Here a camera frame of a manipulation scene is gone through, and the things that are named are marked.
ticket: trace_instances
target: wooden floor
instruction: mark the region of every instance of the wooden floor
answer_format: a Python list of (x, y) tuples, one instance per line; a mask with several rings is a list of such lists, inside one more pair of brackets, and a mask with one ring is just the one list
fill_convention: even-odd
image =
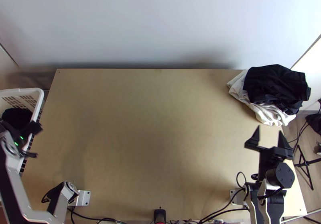
[[(297, 133), (299, 132), (300, 128), (303, 126), (304, 123), (305, 123), (304, 118), (297, 118), (297, 119), (294, 119), (292, 122), (290, 122), (288, 126), (283, 127), (283, 132), (286, 139), (288, 141), (296, 139)], [(299, 145), (307, 161), (311, 161), (321, 157), (314, 153), (314, 149), (317, 146), (316, 141), (321, 142), (320, 135), (317, 134), (310, 126), (307, 127), (299, 139)], [(299, 157), (300, 157), (300, 153), (299, 151), (297, 151), (295, 153), (294, 164), (298, 163)], [(299, 183), (300, 183), (300, 187), (302, 190), (307, 211), (310, 212), (312, 210), (321, 208), (321, 184), (320, 184), (321, 162), (314, 163), (309, 166), (310, 174), (312, 176), (314, 191), (310, 189), (309, 184), (307, 183), (308, 179), (306, 175), (302, 172), (302, 170), (300, 168), (296, 168), (296, 169), (297, 169), (297, 176), (299, 179)], [(321, 222), (321, 212), (317, 214), (312, 214), (308, 217)], [(308, 224), (309, 221), (304, 218), (300, 218), (287, 223)]]

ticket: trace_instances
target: pile of clothes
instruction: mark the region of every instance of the pile of clothes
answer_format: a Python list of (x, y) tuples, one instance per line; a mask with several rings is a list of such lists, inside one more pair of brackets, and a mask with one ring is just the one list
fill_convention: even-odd
[(227, 85), (229, 94), (245, 103), (260, 122), (269, 126), (288, 125), (311, 93), (304, 73), (279, 64), (244, 70)]

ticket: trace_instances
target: black tripod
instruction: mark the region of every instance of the black tripod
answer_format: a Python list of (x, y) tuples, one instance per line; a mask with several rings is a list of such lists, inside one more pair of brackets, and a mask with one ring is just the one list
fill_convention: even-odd
[(298, 149), (300, 151), (300, 160), (299, 160), (299, 163), (298, 164), (295, 164), (294, 166), (295, 167), (300, 167), (301, 170), (304, 172), (304, 174), (308, 177), (309, 181), (310, 181), (310, 188), (311, 190), (314, 190), (313, 188), (313, 184), (312, 184), (312, 180), (311, 180), (311, 175), (310, 175), (310, 172), (309, 172), (309, 165), (310, 164), (313, 164), (313, 163), (316, 163), (316, 162), (320, 162), (321, 161), (321, 158), (318, 158), (318, 159), (315, 159), (313, 161), (307, 161), (303, 155), (303, 152), (300, 148), (300, 146), (298, 145)]

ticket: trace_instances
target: tabletop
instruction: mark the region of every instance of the tabletop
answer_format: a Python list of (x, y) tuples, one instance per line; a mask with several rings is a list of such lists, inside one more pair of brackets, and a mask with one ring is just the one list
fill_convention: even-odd
[[(260, 123), (226, 86), (238, 73), (58, 69), (31, 148), (39, 157), (22, 177), (32, 207), (45, 210), (42, 196), (68, 180), (91, 191), (89, 206), (77, 208), (91, 217), (151, 220), (161, 206), (168, 220), (198, 220), (220, 209), (239, 171), (248, 181), (258, 172), (259, 153), (244, 142)], [(261, 125), (260, 145), (276, 146), (279, 130)], [(304, 214), (296, 178), (284, 216)]]

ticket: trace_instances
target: white laundry basket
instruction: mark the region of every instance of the white laundry basket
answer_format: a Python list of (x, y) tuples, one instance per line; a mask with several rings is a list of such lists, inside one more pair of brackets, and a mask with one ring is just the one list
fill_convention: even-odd
[[(42, 113), (41, 105), (43, 103), (43, 97), (44, 93), (40, 88), (0, 90), (0, 117), (6, 109), (23, 108), (33, 112), (31, 120), (36, 122)], [(29, 135), (28, 141), (23, 147), (24, 151), (30, 149), (31, 138), (32, 134)], [(21, 159), (18, 165), (18, 172), (23, 171), (23, 164), (25, 164), (25, 162)]]

